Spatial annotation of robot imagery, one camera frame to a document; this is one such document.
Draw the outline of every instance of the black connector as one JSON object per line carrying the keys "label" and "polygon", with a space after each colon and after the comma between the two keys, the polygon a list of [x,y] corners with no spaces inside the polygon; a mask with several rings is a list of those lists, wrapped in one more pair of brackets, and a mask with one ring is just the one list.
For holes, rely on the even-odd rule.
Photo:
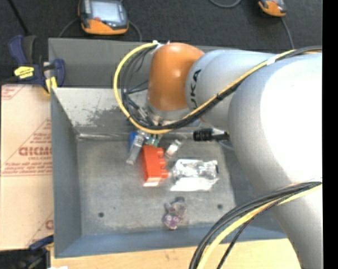
{"label": "black connector", "polygon": [[193,139],[194,141],[223,141],[229,139],[229,134],[227,132],[214,134],[212,128],[203,128],[193,132]]}

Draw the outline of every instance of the yellow cable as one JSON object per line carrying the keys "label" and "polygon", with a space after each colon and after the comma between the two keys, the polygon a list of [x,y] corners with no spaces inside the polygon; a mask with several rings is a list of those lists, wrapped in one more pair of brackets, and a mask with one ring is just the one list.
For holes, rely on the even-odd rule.
{"label": "yellow cable", "polygon": [[[115,98],[118,102],[119,108],[121,109],[121,111],[125,114],[125,116],[129,119],[129,121],[136,126],[138,129],[141,129],[144,132],[150,133],[152,135],[162,135],[164,133],[167,133],[169,131],[172,131],[173,129],[149,129],[146,127],[141,126],[139,123],[137,123],[131,116],[130,113],[126,110],[126,108],[124,107],[123,103],[121,102],[119,93],[118,93],[118,77],[119,77],[119,73],[121,71],[121,68],[123,67],[124,63],[132,56],[134,55],[136,52],[145,49],[145,48],[149,48],[152,47],[154,45],[158,45],[159,43],[154,41],[152,43],[148,43],[148,44],[144,44],[141,45],[135,49],[133,49],[132,51],[130,51],[123,59],[122,61],[119,63],[119,65],[117,66],[117,69],[115,71],[114,74],[114,80],[113,80],[113,89],[114,89],[114,94],[115,94]],[[276,56],[273,56],[271,58],[269,58],[266,61],[263,61],[262,63],[256,65],[254,68],[250,69],[249,71],[247,71],[246,73],[244,73],[243,75],[241,75],[239,78],[237,78],[236,80],[234,80],[233,82],[231,82],[229,85],[227,85],[223,90],[221,90],[218,95],[224,93],[225,91],[227,91],[228,89],[236,86],[238,83],[242,82],[246,77],[248,77],[249,75],[251,75],[252,73],[256,72],[258,69],[263,68],[264,66],[273,63],[274,61],[276,61],[277,59],[281,58],[282,56],[285,56],[291,52],[293,52],[294,50],[289,50],[286,51],[284,53],[278,54]],[[197,107],[195,110],[191,111],[189,114],[187,114],[185,117],[182,118],[188,118],[190,116],[195,115],[198,111],[200,111],[203,107],[205,107],[207,104],[211,103],[213,100],[215,100],[217,98],[217,95],[213,96],[212,98],[210,98],[209,100],[207,100],[204,104],[201,104],[201,106]]]}
{"label": "yellow cable", "polygon": [[[281,205],[283,203],[292,201],[296,198],[299,198],[301,196],[304,196],[308,193],[311,193],[313,191],[318,190],[319,188],[322,187],[322,184],[313,187],[309,190],[306,190],[304,192],[300,192],[298,194],[295,194],[285,200],[282,200],[280,203],[278,203],[277,205]],[[207,263],[210,255],[213,253],[213,250],[222,242],[222,240],[225,239],[226,236],[228,236],[232,231],[234,231],[236,228],[238,228],[240,225],[244,224],[245,222],[249,221],[251,218],[253,218],[254,216],[256,216],[257,214],[263,212],[263,210],[267,209],[270,205],[278,202],[278,200],[283,199],[282,197],[277,198],[273,201],[270,201],[260,207],[255,208],[254,210],[250,211],[249,213],[245,214],[244,216],[242,216],[241,218],[239,218],[238,220],[236,220],[235,222],[233,222],[232,224],[230,224],[227,228],[225,228],[225,230],[223,230],[212,242],[212,244],[210,244],[210,246],[206,249],[205,253],[203,254],[197,269],[203,269],[205,264]]]}

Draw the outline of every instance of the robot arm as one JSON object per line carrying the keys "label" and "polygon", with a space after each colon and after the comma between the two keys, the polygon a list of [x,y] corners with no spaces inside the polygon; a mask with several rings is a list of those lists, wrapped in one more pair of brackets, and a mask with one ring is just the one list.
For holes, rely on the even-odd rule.
{"label": "robot arm", "polygon": [[[218,94],[230,84],[233,94]],[[215,106],[200,112],[215,96]],[[279,60],[269,53],[219,49],[204,54],[183,43],[162,45],[153,55],[147,103],[152,119],[169,125],[144,130],[165,133],[197,111],[204,123],[229,132],[259,193],[322,177],[321,52]],[[305,269],[323,266],[322,203],[320,190],[274,210]]]}

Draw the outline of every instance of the red plastic block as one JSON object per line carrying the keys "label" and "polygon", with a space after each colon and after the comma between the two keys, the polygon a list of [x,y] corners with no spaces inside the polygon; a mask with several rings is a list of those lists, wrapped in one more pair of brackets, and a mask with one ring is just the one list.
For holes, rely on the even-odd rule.
{"label": "red plastic block", "polygon": [[144,170],[144,186],[157,186],[168,177],[164,150],[161,147],[144,145],[142,147],[142,162]]}

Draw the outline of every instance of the black floor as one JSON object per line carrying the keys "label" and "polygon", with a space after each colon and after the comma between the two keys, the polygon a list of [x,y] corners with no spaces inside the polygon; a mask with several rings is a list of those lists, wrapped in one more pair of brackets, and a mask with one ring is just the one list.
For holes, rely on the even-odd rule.
{"label": "black floor", "polygon": [[[58,36],[76,18],[78,0],[13,0],[28,30],[37,36],[34,60],[48,55],[48,37]],[[231,4],[235,0],[217,0]],[[287,25],[295,48],[322,45],[323,0],[284,0]],[[129,19],[143,41],[181,41],[192,45],[212,45],[280,53],[291,48],[280,18],[261,14],[255,0],[242,0],[235,8],[219,8],[208,0],[124,0]],[[7,0],[0,0],[0,80],[12,76],[14,60],[8,41],[24,34]],[[87,36],[79,23],[72,24],[65,37],[99,39]],[[119,37],[137,41],[135,28]],[[26,252],[1,252],[0,269],[9,268]]]}

